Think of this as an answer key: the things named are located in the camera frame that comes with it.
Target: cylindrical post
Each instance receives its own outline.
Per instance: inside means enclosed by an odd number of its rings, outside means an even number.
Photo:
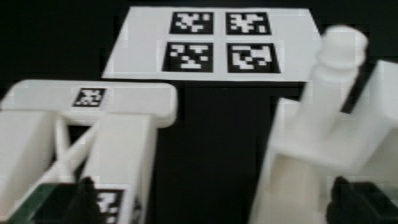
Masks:
[[[291,127],[295,134],[314,139],[325,137],[336,124],[366,45],[368,39],[355,29],[346,26],[329,28]]]

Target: black and white pattern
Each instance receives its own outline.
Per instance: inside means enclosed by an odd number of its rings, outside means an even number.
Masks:
[[[82,88],[73,103],[74,107],[99,107],[105,96],[103,88]]]
[[[229,35],[270,35],[270,22],[265,12],[227,13]]]
[[[227,44],[227,72],[281,72],[273,44]]]
[[[213,44],[167,43],[163,71],[213,72]]]
[[[213,34],[211,12],[174,12],[170,22],[172,34]]]
[[[98,206],[103,224],[115,224],[121,213],[122,190],[98,189]]]

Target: white plastic block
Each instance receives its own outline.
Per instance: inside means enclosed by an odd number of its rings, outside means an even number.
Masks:
[[[55,114],[0,112],[0,220],[50,166]]]
[[[378,62],[353,112],[339,112],[366,42],[348,27],[327,30],[300,102],[279,101],[250,224],[323,224],[336,176],[396,185],[398,64]]]
[[[117,210],[106,217],[117,224],[128,224],[130,220],[144,223],[156,144],[153,121],[151,115],[121,114],[110,114],[99,120],[82,176],[94,180],[103,211]]]
[[[69,124],[92,125],[106,113],[151,114],[158,127],[176,119],[176,89],[163,83],[26,80],[5,96],[2,110],[55,111]]]
[[[202,25],[195,31],[190,21],[183,21],[193,18],[186,13],[202,15],[193,21]],[[177,54],[167,50],[169,44],[170,49],[179,46]],[[231,55],[236,51],[229,49],[229,44],[249,48],[240,52],[247,55],[254,54],[250,50],[261,49],[263,44],[273,45],[270,63],[265,65],[254,60],[249,66],[234,67]],[[201,45],[208,51],[192,52],[188,46]],[[318,50],[320,33],[307,9],[131,7],[103,78],[307,81]],[[188,65],[183,56],[193,58]],[[206,61],[195,59],[201,56],[208,57]]]

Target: black background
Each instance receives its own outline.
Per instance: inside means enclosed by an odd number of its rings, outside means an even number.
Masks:
[[[133,5],[305,7],[321,32],[332,24],[357,27],[369,37],[369,49],[350,110],[375,60],[398,62],[392,0],[2,0],[0,94],[21,79],[101,79]],[[304,83],[170,83],[179,91],[179,117],[174,126],[160,130],[147,224],[241,224],[275,103],[279,97],[298,99]]]

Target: white plastic structure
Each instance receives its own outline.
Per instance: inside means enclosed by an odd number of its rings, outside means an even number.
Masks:
[[[325,223],[341,175],[348,180],[398,183],[396,64],[378,62],[353,112],[339,112],[366,44],[352,28],[327,30],[300,102],[279,101],[250,224]]]
[[[14,85],[0,107],[0,220],[39,184],[74,182],[87,158],[82,178],[94,180],[106,223],[142,224],[156,129],[176,119],[174,87],[28,80]],[[90,126],[73,145],[67,125]]]

